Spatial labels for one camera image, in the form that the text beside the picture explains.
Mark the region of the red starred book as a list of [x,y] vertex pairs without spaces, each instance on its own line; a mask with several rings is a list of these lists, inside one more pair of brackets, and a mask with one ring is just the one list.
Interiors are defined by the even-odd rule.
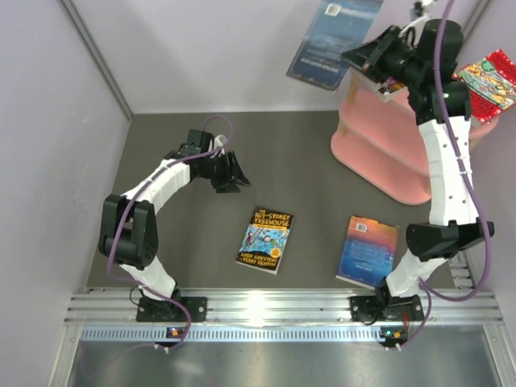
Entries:
[[474,127],[515,105],[515,63],[501,49],[463,67],[453,78],[469,89]]

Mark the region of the black yellow book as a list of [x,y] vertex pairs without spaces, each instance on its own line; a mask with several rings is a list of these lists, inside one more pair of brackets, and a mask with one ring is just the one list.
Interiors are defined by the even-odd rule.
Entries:
[[257,206],[251,216],[235,262],[277,275],[294,215]]

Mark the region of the dark brown paperback book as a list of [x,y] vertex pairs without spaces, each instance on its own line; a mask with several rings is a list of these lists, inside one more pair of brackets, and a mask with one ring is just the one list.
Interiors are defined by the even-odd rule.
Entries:
[[401,82],[389,80],[381,85],[377,91],[377,95],[381,101],[390,102],[405,89],[406,87]]

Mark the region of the blue orange paperback book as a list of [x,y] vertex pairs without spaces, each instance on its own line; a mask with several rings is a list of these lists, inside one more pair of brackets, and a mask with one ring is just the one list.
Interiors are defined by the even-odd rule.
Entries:
[[393,271],[399,227],[353,215],[335,277],[375,289]]

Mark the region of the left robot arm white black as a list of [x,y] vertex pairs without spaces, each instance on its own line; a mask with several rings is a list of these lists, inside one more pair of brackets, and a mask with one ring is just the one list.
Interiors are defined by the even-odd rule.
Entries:
[[128,273],[140,292],[139,322],[185,321],[188,310],[181,291],[157,255],[157,213],[180,189],[195,179],[205,179],[218,194],[238,193],[250,184],[228,138],[190,130],[187,140],[164,156],[156,169],[136,187],[111,194],[103,202],[98,250],[108,265]]

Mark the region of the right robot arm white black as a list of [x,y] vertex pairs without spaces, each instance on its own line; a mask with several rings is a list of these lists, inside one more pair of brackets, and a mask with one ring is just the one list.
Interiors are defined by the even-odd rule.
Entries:
[[374,40],[342,53],[342,59],[368,80],[402,83],[415,113],[430,172],[431,211],[425,223],[406,228],[407,251],[375,288],[378,314],[386,320],[404,312],[423,316],[418,292],[431,274],[458,252],[485,245],[486,281],[492,261],[494,224],[487,220],[472,186],[469,152],[471,98],[453,79],[464,43],[461,26],[427,19],[422,27],[391,26]]

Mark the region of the purple 117-storey treehouse book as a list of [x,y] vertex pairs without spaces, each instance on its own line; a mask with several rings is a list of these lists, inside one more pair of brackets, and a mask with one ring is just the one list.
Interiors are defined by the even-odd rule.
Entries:
[[389,79],[387,81],[386,90],[388,93],[395,93],[401,89],[403,89],[405,86],[400,81],[395,81],[394,79]]

